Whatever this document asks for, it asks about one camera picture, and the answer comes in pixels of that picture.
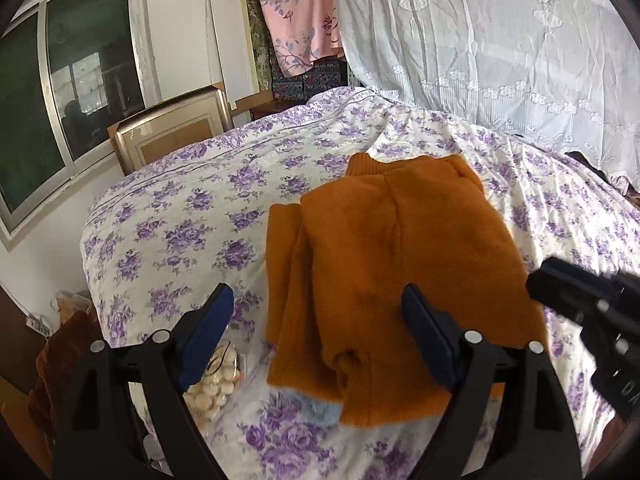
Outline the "purple floral bed sheet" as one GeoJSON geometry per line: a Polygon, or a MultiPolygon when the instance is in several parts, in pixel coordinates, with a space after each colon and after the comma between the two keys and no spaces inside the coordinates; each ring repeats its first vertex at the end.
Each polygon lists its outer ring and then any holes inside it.
{"type": "Polygon", "coordinates": [[[594,273],[639,269],[638,210],[587,168],[371,90],[321,93],[130,174],[96,201],[81,235],[103,335],[114,347],[138,344],[201,307],[217,284],[231,286],[239,389],[196,423],[232,479],[403,479],[434,434],[434,417],[321,427],[295,393],[266,382],[269,207],[341,177],[358,152],[381,162],[463,156],[529,268],[558,256],[594,273]]]}

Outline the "pink floral hanging cloth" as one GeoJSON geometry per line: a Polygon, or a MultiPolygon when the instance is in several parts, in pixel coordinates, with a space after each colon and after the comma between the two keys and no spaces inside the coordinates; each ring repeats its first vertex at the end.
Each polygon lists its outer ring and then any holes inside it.
{"type": "Polygon", "coordinates": [[[344,54],[334,0],[259,2],[284,76],[299,76],[322,58],[344,54]]]}

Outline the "gold picture frame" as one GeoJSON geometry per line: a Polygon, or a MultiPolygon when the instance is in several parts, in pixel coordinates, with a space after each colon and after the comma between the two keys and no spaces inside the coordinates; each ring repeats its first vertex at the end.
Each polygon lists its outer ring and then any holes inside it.
{"type": "Polygon", "coordinates": [[[224,90],[186,92],[134,114],[107,129],[125,176],[187,145],[233,128],[224,90]]]}

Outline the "aluminium sliding window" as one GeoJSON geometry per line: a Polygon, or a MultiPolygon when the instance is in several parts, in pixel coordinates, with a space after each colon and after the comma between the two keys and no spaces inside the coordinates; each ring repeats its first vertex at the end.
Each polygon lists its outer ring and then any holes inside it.
{"type": "Polygon", "coordinates": [[[107,128],[160,102],[146,0],[24,0],[1,37],[1,240],[113,151],[107,128]]]}

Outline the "white lace cover cloth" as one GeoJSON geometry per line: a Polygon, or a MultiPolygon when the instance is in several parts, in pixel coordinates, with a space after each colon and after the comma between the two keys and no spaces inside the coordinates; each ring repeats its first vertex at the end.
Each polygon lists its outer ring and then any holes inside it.
{"type": "Polygon", "coordinates": [[[365,86],[639,182],[639,48],[610,0],[335,0],[365,86]]]}

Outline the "bag of white round items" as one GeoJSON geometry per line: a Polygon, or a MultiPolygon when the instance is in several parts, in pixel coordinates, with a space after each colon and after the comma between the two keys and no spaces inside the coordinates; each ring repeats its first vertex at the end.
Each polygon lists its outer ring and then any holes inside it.
{"type": "Polygon", "coordinates": [[[239,399],[247,374],[250,342],[240,337],[223,336],[209,357],[201,378],[183,393],[183,401],[202,434],[239,399]]]}

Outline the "dark patterned storage box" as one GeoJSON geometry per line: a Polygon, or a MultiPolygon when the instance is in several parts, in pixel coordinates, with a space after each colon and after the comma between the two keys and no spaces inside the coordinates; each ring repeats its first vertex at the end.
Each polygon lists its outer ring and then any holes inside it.
{"type": "Polygon", "coordinates": [[[347,63],[342,58],[322,58],[308,72],[285,76],[275,58],[270,60],[271,90],[276,101],[307,102],[316,94],[347,84],[347,63]]]}

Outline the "orange knitted cat cardigan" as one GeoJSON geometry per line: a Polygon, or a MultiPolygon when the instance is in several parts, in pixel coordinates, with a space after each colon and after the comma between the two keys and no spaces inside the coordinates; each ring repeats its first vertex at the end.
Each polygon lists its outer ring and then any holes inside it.
{"type": "Polygon", "coordinates": [[[337,403],[348,426],[446,408],[401,316],[409,284],[493,344],[547,338],[521,254],[459,155],[352,156],[343,177],[270,208],[266,267],[269,385],[337,403]]]}

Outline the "brown velvet cloth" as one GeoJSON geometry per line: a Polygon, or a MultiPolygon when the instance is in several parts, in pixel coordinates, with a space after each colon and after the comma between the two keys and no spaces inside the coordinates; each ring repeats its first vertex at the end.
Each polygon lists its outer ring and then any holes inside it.
{"type": "Polygon", "coordinates": [[[35,388],[28,395],[28,412],[53,448],[70,383],[84,362],[90,344],[102,338],[96,310],[77,311],[47,339],[36,359],[35,388]]]}

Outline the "light blue fuzzy cloth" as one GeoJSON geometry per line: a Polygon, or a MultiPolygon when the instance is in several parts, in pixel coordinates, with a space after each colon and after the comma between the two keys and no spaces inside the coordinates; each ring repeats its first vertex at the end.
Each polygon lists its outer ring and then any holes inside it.
{"type": "Polygon", "coordinates": [[[341,404],[314,399],[295,390],[289,391],[288,396],[299,405],[300,414],[307,422],[320,427],[331,427],[340,423],[341,404]]]}

